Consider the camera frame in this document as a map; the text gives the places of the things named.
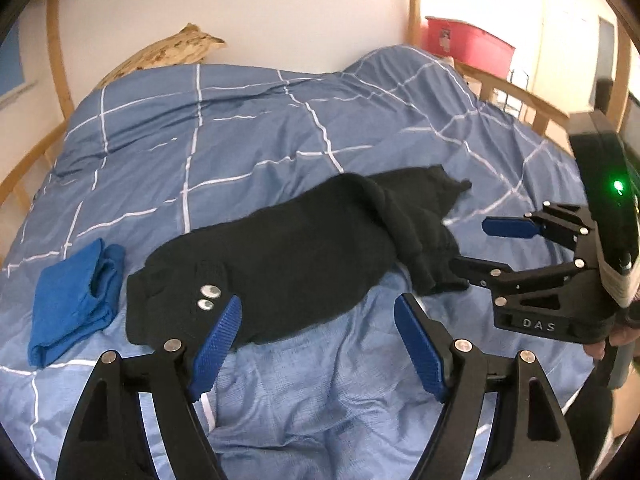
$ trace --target bed sheet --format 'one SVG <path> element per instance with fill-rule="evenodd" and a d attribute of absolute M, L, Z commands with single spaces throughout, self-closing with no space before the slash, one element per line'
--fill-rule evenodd
<path fill-rule="evenodd" d="M 574 161 L 410 46 L 379 49 L 338 73 L 175 66 L 93 92 L 0 276 L 0 421 L 17 449 L 53 479 L 98 356 L 148 351 L 126 341 L 123 288 L 110 327 L 48 368 L 30 368 L 31 308 L 44 267 L 102 237 L 126 248 L 129 274 L 184 232 L 242 218 L 337 173 L 433 164 L 472 182 L 445 220 L 463 254 L 514 269 L 568 258 L 540 239 L 488 239 L 481 221 L 522 215 L 543 200 L 583 203 Z M 394 300 L 409 290 L 397 266 L 343 316 L 228 356 L 196 410 L 230 479 L 408 478 L 440 411 L 394 326 Z M 423 301 L 430 317 L 484 352 L 534 351 L 562 403 L 590 371 L 579 346 L 494 328 L 486 290 Z M 467 478 L 479 470 L 493 402 L 485 402 Z M 159 476 L 170 479 L 150 396 L 142 406 Z"/>

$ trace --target wooden bed frame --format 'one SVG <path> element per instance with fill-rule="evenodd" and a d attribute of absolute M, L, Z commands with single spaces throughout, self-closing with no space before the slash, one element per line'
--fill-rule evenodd
<path fill-rule="evenodd" d="M 60 48 L 58 4 L 59 0 L 47 0 L 47 41 L 49 43 L 49 60 L 54 85 L 65 120 L 40 140 L 11 170 L 7 177 L 0 182 L 0 206 L 10 195 L 14 195 L 25 216 L 31 209 L 31 197 L 25 190 L 23 178 L 32 166 L 41 159 L 46 161 L 49 168 L 53 167 L 55 160 L 53 154 L 54 147 L 66 132 L 67 121 L 74 111 L 74 104 L 71 101 L 63 65 L 62 50 Z M 406 42 L 414 46 L 420 45 L 420 21 L 420 0 L 409 0 Z M 630 62 L 631 40 L 626 34 L 622 23 L 618 22 L 618 62 L 616 78 L 611 92 L 609 111 L 607 113 L 609 119 L 618 129 L 620 129 L 625 115 Z M 480 83 L 479 98 L 481 100 L 491 101 L 494 91 L 499 90 L 522 101 L 529 109 L 535 110 L 535 117 L 531 127 L 533 131 L 540 136 L 546 137 L 546 130 L 550 122 L 558 124 L 562 129 L 566 129 L 569 120 L 568 115 L 545 100 L 504 79 L 500 79 L 462 62 L 456 61 L 454 62 L 454 66 L 456 71 L 462 76 L 474 79 Z"/>

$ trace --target finger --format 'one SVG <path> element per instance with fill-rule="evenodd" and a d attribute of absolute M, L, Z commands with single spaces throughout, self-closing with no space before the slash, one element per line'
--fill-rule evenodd
<path fill-rule="evenodd" d="M 609 334 L 611 346 L 622 346 L 631 343 L 640 337 L 640 330 L 628 326 L 616 325 Z"/>
<path fill-rule="evenodd" d="M 593 357 L 598 361 L 602 361 L 604 358 L 604 341 L 591 345 L 583 345 L 582 348 L 584 348 L 584 353 L 589 357 Z"/>

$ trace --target blue towel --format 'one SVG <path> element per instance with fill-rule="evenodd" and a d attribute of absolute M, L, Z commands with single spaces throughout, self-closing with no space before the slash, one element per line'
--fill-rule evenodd
<path fill-rule="evenodd" d="M 106 328 L 118 312 L 124 247 L 98 238 L 40 274 L 33 301 L 29 364 L 43 368 Z"/>

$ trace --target black sweater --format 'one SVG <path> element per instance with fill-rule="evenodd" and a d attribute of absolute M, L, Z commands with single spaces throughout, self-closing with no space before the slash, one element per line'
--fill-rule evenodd
<path fill-rule="evenodd" d="M 458 245 L 442 218 L 470 186 L 441 166 L 341 174 L 288 202 L 177 237 L 129 277 L 127 336 L 153 348 L 176 336 L 202 344 L 207 320 L 235 294 L 236 348 L 284 338 L 353 308 L 396 260 L 420 295 L 465 288 L 449 270 Z M 213 312 L 197 306 L 203 285 L 222 291 Z"/>

